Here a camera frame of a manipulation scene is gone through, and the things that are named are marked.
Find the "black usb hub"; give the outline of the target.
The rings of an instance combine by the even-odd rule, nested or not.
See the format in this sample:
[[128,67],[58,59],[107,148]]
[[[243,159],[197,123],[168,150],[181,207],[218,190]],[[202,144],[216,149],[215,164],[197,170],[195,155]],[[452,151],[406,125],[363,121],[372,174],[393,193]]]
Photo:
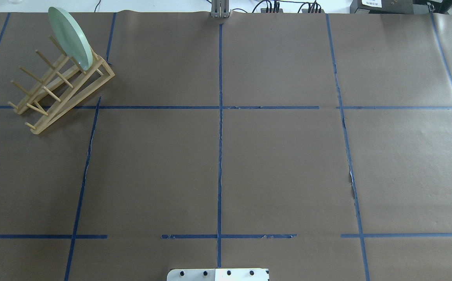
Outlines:
[[308,14],[320,14],[321,12],[322,12],[322,7],[321,7],[321,5],[317,2],[317,0],[315,0],[314,2],[312,2],[310,5],[309,5],[309,8],[308,8]]
[[280,14],[282,13],[282,9],[280,7],[281,2],[277,0],[262,0],[259,4],[264,3],[266,7],[259,8],[262,14]]

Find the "light green round plate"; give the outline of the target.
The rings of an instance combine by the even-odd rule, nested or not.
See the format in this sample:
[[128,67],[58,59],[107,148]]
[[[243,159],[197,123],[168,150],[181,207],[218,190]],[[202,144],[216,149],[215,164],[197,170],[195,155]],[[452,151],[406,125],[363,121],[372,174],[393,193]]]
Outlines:
[[93,64],[91,46],[74,17],[60,7],[49,7],[48,18],[61,48],[78,62],[83,71]]

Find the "grey aluminium frame post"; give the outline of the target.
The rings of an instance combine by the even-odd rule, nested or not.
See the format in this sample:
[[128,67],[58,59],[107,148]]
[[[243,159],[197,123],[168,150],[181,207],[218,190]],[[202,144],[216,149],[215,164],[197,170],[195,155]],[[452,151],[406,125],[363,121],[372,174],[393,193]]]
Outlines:
[[211,3],[212,18],[229,18],[229,0],[209,0],[209,2]]

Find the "black computer box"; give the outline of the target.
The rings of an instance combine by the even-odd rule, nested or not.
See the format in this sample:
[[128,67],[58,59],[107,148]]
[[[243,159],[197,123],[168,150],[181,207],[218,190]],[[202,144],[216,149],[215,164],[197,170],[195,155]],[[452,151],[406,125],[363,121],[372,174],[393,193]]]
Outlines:
[[353,0],[350,14],[414,14],[412,0]]

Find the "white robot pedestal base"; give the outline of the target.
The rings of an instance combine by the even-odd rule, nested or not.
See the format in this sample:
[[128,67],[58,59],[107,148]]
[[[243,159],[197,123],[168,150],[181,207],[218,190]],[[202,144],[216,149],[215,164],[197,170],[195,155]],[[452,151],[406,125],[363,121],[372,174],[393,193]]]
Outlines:
[[268,269],[262,268],[218,268],[218,269],[173,269],[167,281],[269,281]]

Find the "wooden dish rack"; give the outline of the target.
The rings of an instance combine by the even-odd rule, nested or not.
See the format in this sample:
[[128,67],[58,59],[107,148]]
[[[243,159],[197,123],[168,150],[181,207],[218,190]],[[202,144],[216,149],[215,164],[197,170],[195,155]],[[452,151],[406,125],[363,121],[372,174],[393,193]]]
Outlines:
[[48,66],[48,70],[41,77],[22,66],[19,67],[21,71],[35,79],[36,84],[27,90],[18,82],[11,81],[24,93],[24,98],[19,103],[8,102],[13,111],[16,114],[24,114],[27,110],[33,110],[42,115],[35,124],[25,123],[35,135],[42,133],[69,110],[78,106],[90,94],[115,77],[108,62],[95,53],[91,47],[88,48],[88,53],[93,55],[93,64],[83,70],[76,58],[67,55],[54,37],[49,36],[49,39],[61,55],[56,61],[51,62],[43,53],[35,51]]

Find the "black usb hub left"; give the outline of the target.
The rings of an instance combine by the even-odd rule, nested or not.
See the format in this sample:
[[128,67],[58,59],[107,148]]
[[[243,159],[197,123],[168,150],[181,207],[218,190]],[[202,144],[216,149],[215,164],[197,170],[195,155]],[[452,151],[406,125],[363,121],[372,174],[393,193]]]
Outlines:
[[280,14],[282,13],[282,9],[280,7],[281,2],[277,0],[262,0],[259,4],[264,3],[266,7],[259,8],[262,14]]

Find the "black usb hub right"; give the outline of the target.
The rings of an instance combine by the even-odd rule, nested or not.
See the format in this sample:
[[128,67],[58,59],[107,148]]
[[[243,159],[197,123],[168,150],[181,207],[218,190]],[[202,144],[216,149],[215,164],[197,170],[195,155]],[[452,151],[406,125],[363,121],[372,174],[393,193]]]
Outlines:
[[314,2],[312,2],[310,5],[309,5],[309,8],[308,8],[308,14],[320,14],[321,12],[322,12],[322,7],[321,7],[321,5],[317,2],[317,0],[315,0]]

